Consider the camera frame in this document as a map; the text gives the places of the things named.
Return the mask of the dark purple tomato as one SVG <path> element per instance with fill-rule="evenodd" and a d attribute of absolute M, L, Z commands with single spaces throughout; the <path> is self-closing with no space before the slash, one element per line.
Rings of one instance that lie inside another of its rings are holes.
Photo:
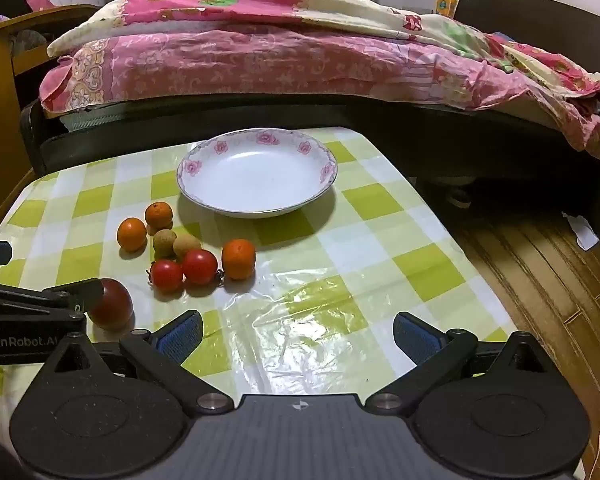
<path fill-rule="evenodd" d="M 87 310 L 91 321 L 102 330 L 116 332 L 129 323 L 133 301 L 128 290 L 117 280 L 102 278 L 102 298 Z"/>

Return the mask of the red cherry tomato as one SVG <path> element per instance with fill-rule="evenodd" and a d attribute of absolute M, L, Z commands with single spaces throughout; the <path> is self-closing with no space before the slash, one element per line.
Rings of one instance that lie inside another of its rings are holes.
<path fill-rule="evenodd" d="M 183 271 L 181 265 L 169 259 L 159 259 L 151 263 L 148 271 L 149 283 L 163 294 L 172 294 L 181 289 Z"/>
<path fill-rule="evenodd" d="M 189 284 L 208 285 L 218 272 L 218 260 L 207 249 L 192 249 L 182 259 L 182 270 Z"/>

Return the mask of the brown longan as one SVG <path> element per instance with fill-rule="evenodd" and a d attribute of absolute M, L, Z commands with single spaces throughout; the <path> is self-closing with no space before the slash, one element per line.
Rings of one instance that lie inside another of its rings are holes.
<path fill-rule="evenodd" d="M 157 258 L 171 258 L 174 255 L 174 243 L 178 236 L 170 229 L 155 232 L 152 238 L 152 247 Z"/>
<path fill-rule="evenodd" d="M 176 258 L 182 260 L 188 252 L 191 250 L 198 250 L 201 248 L 201 242 L 196 236 L 189 233 L 178 234 L 172 245 L 174 255 Z"/>

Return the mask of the orange tangerine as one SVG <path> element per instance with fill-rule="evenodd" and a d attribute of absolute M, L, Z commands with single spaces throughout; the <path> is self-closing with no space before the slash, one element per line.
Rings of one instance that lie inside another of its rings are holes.
<path fill-rule="evenodd" d="M 252 277 L 256 266 L 256 248 L 250 240 L 234 238 L 224 244 L 221 252 L 224 275 L 233 281 Z"/>
<path fill-rule="evenodd" d="M 124 219 L 117 229 L 117 242 L 124 252 L 132 254 L 146 244 L 147 230 L 139 218 Z"/>
<path fill-rule="evenodd" d="M 154 231 L 172 226 L 173 210 L 166 202 L 153 202 L 145 209 L 145 221 Z"/>

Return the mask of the green checkered tablecloth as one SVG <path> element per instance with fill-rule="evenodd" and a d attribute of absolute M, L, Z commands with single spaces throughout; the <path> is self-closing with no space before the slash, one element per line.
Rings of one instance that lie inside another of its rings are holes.
<path fill-rule="evenodd" d="M 412 367 L 396 348 L 397 313 L 440 330 L 503 341 L 515 326 L 449 232 L 362 134 L 318 129 L 338 176 L 319 200 L 262 220 L 219 216 L 182 196 L 175 169 L 186 145 L 61 170 L 28 185 L 0 226 L 14 255 L 0 283 L 43 289 L 114 278 L 137 326 L 156 330 L 188 309 L 204 338 L 185 367 L 234 399 L 245 393 L 369 396 Z M 174 229 L 219 252 L 233 238 L 256 246 L 252 283 L 156 294 L 154 252 L 122 254 L 119 224 L 162 200 Z"/>

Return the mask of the white paper on floor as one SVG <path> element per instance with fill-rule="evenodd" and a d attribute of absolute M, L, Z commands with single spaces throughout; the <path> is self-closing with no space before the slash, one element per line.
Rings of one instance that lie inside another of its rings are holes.
<path fill-rule="evenodd" d="M 569 223 L 570 229 L 572 229 L 573 234 L 576 236 L 577 245 L 582 250 L 588 252 L 598 244 L 600 239 L 593 231 L 588 220 L 582 216 L 573 217 L 570 214 L 562 214 L 562 216 Z"/>

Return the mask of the white floral plate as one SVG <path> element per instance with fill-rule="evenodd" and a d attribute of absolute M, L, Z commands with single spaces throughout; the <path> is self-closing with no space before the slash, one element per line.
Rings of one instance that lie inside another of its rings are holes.
<path fill-rule="evenodd" d="M 192 203 L 233 218 L 288 214 L 323 196 L 336 157 L 308 134 L 250 128 L 197 143 L 178 163 L 176 183 Z"/>

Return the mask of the light wooden cabinet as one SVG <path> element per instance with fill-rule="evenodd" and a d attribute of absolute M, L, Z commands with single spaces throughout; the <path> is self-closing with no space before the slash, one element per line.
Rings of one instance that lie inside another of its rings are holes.
<path fill-rule="evenodd" d="M 15 54 L 12 38 L 24 30 L 55 38 L 90 18 L 97 9 L 92 4 L 55 6 L 0 23 L 0 222 L 34 178 L 32 162 L 20 134 L 21 107 L 16 78 L 52 59 L 47 55 L 46 44 Z"/>

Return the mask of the pink floral quilt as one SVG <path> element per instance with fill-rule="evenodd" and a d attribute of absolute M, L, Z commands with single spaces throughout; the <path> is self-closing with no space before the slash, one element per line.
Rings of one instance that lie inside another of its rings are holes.
<path fill-rule="evenodd" d="M 205 94 L 341 94 L 506 110 L 600 159 L 600 74 L 370 0 L 114 0 L 47 49 L 44 110 Z"/>

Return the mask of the dark wooden headboard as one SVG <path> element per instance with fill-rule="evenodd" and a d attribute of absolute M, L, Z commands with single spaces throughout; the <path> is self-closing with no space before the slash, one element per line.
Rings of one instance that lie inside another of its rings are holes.
<path fill-rule="evenodd" d="M 460 0 L 454 18 L 600 73 L 600 16 L 554 0 Z"/>

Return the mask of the yellow toy box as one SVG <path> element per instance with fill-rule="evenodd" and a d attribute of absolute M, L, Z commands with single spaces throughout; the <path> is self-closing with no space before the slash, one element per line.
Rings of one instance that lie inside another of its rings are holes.
<path fill-rule="evenodd" d="M 454 18 L 456 5 L 457 0 L 437 0 L 434 13 Z"/>

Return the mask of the dark wooden bed frame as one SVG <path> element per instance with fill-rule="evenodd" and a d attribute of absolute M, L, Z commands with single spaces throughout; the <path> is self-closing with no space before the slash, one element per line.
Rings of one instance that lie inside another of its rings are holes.
<path fill-rule="evenodd" d="M 600 186 L 600 160 L 562 133 L 494 110 L 385 102 L 358 96 L 180 96 L 53 115 L 35 101 L 20 133 L 37 174 L 248 128 L 348 128 L 409 174 L 532 174 Z"/>

